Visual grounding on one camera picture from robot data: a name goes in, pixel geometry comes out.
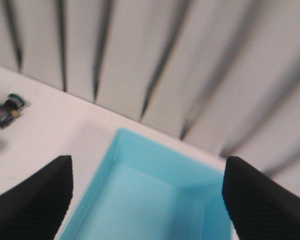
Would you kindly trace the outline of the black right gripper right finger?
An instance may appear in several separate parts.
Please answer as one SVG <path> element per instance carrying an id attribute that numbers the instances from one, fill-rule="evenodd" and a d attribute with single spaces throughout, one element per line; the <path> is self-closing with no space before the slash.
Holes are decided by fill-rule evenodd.
<path id="1" fill-rule="evenodd" d="M 226 160 L 222 196 L 241 240 L 300 240 L 300 197 L 237 156 Z"/>

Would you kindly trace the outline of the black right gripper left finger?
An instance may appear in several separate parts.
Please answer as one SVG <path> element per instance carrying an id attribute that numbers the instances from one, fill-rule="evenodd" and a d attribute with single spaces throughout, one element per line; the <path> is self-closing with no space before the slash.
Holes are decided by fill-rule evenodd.
<path id="1" fill-rule="evenodd" d="M 53 240 L 72 197 L 72 158 L 62 155 L 0 195 L 0 240 Z"/>

